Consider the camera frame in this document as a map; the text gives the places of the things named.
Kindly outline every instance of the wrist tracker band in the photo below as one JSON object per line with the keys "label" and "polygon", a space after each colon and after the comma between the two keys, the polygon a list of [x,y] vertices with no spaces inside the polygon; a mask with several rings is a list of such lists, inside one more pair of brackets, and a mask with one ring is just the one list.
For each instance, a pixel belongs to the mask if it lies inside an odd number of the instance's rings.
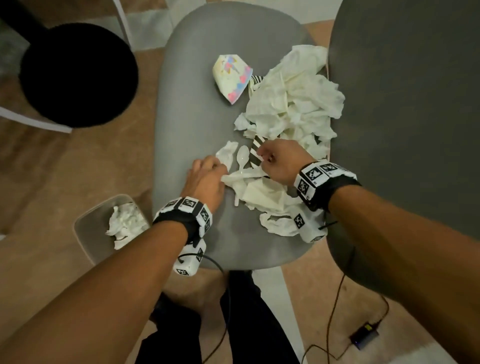
{"label": "wrist tracker band", "polygon": [[319,208],[328,211],[328,203],[334,192],[340,187],[352,184],[361,186],[355,173],[322,159],[303,167],[294,186],[310,211]]}
{"label": "wrist tracker band", "polygon": [[188,239],[180,255],[195,255],[178,258],[173,265],[173,270],[183,276],[195,275],[206,250],[206,244],[202,238],[212,226],[213,221],[208,206],[193,197],[179,197],[168,202],[155,214],[153,223],[161,221],[176,221],[185,226]]}

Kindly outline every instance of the forearm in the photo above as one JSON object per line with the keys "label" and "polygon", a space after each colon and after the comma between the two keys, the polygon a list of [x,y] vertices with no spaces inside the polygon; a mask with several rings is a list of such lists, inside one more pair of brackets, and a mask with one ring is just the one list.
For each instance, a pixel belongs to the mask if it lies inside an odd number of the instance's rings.
{"label": "forearm", "polygon": [[359,186],[338,189],[329,209],[435,338],[458,360],[478,359],[478,242]]}
{"label": "forearm", "polygon": [[0,349],[0,362],[123,363],[186,241],[182,224],[154,225],[16,332]]}

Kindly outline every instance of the floor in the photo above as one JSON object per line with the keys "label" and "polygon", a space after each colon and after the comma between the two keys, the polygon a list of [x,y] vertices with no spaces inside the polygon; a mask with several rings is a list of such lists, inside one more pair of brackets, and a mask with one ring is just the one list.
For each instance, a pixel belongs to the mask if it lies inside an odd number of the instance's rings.
{"label": "floor", "polygon": [[[341,3],[246,2],[289,13],[305,24],[317,44],[323,46],[328,46]],[[109,0],[25,3],[46,24],[89,21],[117,33],[120,29]],[[72,232],[79,215],[120,193],[134,197],[149,214],[152,135],[162,47],[176,23],[202,3],[203,0],[122,0],[129,21],[137,24],[132,25],[132,30],[140,84],[133,103],[114,121],[63,134],[0,120],[0,233],[7,234],[0,241],[0,341],[91,267]],[[0,71],[4,71],[0,72],[0,106],[40,119],[23,98],[14,75],[18,66],[16,54],[25,44],[5,30],[0,33],[2,47],[10,50],[11,57],[8,62],[0,62]],[[254,272],[265,301],[299,357],[312,343],[325,347],[328,316],[341,276],[325,241],[316,243],[292,263]],[[200,340],[204,357],[218,342],[225,324],[218,303],[222,284],[218,272],[202,270],[194,278],[172,275],[166,287],[176,301],[202,312]],[[341,363],[387,363],[433,342],[402,306],[389,303],[390,312],[379,328],[380,337],[361,352],[350,348]],[[348,344],[349,335],[364,322],[380,318],[385,310],[378,294],[346,278],[330,331],[332,354],[339,355]],[[153,330],[153,325],[147,324],[143,336]],[[134,362],[138,345],[128,363]],[[441,348],[436,346],[435,350],[445,358]],[[326,355],[312,349],[304,363],[307,361],[326,363]],[[228,340],[209,362],[231,363]]]}

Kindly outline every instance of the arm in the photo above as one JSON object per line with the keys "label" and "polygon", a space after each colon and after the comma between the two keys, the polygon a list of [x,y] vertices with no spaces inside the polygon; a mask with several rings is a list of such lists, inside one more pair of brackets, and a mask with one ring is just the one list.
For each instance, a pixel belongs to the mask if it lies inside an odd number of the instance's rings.
{"label": "arm", "polygon": [[[314,159],[298,143],[266,142],[263,169],[286,185]],[[410,313],[461,363],[480,359],[480,244],[402,210],[360,186],[344,186],[328,208]]]}
{"label": "arm", "polygon": [[[223,200],[227,173],[218,159],[196,160],[182,196]],[[91,269],[0,348],[1,363],[124,363],[187,241],[178,222],[163,221]]]}

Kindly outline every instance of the white plastic utensil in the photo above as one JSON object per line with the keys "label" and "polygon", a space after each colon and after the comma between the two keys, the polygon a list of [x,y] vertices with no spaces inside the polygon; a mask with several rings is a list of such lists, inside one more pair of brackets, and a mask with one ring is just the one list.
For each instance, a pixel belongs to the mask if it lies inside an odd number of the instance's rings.
{"label": "white plastic utensil", "polygon": [[[243,167],[248,163],[248,159],[250,156],[250,150],[247,146],[241,146],[239,151],[237,152],[237,162],[239,164],[239,170],[242,170]],[[235,195],[235,206],[238,206],[240,202],[240,198]]]}

